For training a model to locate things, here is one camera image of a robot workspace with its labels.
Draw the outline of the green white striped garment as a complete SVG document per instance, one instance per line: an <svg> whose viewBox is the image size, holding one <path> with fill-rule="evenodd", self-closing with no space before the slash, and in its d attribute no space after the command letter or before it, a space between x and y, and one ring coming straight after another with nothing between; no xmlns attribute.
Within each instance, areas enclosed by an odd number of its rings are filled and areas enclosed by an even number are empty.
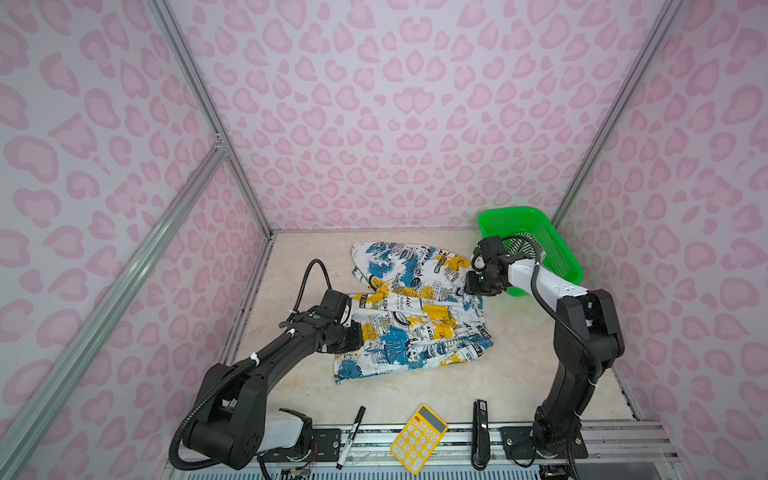
<svg viewBox="0 0 768 480"><path fill-rule="evenodd" d="M506 236L502 238L502 242L509 255L518 255L534 260L543 260L546 257L543 246L531 234L519 233Z"/></svg>

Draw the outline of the colourful printed white shirt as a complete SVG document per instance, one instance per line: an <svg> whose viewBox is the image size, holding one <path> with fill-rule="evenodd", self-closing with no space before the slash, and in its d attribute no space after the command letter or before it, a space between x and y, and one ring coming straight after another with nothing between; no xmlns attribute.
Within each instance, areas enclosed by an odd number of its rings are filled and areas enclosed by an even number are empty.
<svg viewBox="0 0 768 480"><path fill-rule="evenodd" d="M483 300L464 290L469 260L396 242L356 242L351 258L367 288L351 297L363 345L336 356L336 383L469 363L492 347Z"/></svg>

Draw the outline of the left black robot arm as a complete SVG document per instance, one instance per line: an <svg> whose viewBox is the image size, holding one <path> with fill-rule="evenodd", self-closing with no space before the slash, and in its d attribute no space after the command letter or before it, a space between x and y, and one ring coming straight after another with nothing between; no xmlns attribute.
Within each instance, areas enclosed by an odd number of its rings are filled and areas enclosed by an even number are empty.
<svg viewBox="0 0 768 480"><path fill-rule="evenodd" d="M291 409L269 413L268 395L306 357L362 347L362 327L351 308L349 295L328 287L319 304L294 307L264 348L235 364L212 366L172 436L170 464L180 471L216 465L240 470L272 453L294 461L313 455L312 419Z"/></svg>

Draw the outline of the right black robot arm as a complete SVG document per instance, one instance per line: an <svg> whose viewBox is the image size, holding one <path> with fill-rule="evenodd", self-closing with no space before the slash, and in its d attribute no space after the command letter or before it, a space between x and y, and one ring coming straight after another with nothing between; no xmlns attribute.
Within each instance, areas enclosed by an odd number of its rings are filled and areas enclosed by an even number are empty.
<svg viewBox="0 0 768 480"><path fill-rule="evenodd" d="M605 370L625 351L610 293L588 290L543 266L541 245L531 236L490 236L473 251L465 292L495 296L519 288L533 296L555 322L553 348L558 369L532 424L534 454L571 457L582 414Z"/></svg>

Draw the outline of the green plastic basket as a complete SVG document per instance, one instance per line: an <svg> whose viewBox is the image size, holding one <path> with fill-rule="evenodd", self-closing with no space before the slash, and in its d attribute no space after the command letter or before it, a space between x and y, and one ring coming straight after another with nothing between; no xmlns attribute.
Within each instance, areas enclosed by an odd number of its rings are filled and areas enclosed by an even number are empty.
<svg viewBox="0 0 768 480"><path fill-rule="evenodd" d="M542 265L561 278L581 284L584 271L570 248L541 210L529 206L491 209L478 215L478 227L484 238L528 233L543 246Z"/></svg>

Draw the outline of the black marker pen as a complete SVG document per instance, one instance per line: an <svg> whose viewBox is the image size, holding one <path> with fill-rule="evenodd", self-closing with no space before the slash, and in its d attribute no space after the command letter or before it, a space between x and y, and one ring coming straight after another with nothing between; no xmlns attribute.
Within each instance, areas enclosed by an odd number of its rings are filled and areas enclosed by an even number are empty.
<svg viewBox="0 0 768 480"><path fill-rule="evenodd" d="M362 420L364 418L364 415L366 413L366 407L360 406L358 409L358 412L355 416L354 422L352 423L352 426L350 427L350 430L348 432L348 435L346 437L346 440L344 442L344 446L341 449L341 452L339 454L339 457L337 459L335 468L337 470L342 470L344 466L346 465L346 462L348 460L348 457L351 453L355 438L357 436L357 433L362 425Z"/></svg>

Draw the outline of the yellow calculator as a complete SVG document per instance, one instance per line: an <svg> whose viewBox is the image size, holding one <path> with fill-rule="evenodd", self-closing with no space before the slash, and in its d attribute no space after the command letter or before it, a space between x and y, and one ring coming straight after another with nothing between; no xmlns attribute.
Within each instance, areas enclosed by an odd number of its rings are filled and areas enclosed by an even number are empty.
<svg viewBox="0 0 768 480"><path fill-rule="evenodd" d="M448 429L443 418L421 404L395 436L390 453L411 475L418 475Z"/></svg>

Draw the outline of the black stapler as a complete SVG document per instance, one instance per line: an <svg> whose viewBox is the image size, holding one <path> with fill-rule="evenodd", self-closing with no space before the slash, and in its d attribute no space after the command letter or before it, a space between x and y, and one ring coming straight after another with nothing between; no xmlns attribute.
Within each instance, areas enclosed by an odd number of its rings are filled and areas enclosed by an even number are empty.
<svg viewBox="0 0 768 480"><path fill-rule="evenodd" d="M488 405L483 399L473 404L471 465L477 471L487 468L491 459L491 441L488 418Z"/></svg>

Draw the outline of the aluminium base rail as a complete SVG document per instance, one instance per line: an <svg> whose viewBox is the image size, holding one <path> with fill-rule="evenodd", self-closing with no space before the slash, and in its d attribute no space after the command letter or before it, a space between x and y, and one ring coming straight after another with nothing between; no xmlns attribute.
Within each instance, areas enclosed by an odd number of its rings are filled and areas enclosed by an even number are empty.
<svg viewBox="0 0 768 480"><path fill-rule="evenodd" d="M682 460L652 421L588 421L572 455L533 453L529 426L491 423L474 439L469 423L443 434L403 424L319 425L297 459L262 454L244 468L166 467L166 479L684 479Z"/></svg>

